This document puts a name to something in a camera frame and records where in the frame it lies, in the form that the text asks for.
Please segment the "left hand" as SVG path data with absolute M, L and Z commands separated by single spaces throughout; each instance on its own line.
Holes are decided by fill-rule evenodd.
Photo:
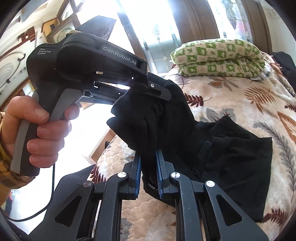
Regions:
M 64 138 L 71 131 L 70 120 L 79 116 L 79 106 L 73 104 L 64 112 L 64 119 L 48 122 L 46 112 L 29 96 L 14 97 L 6 108 L 1 128 L 1 145 L 9 156 L 14 155 L 16 136 L 21 120 L 38 124 L 37 138 L 29 140 L 27 150 L 29 161 L 38 168 L 49 168 L 58 159 L 58 152 L 64 147 Z

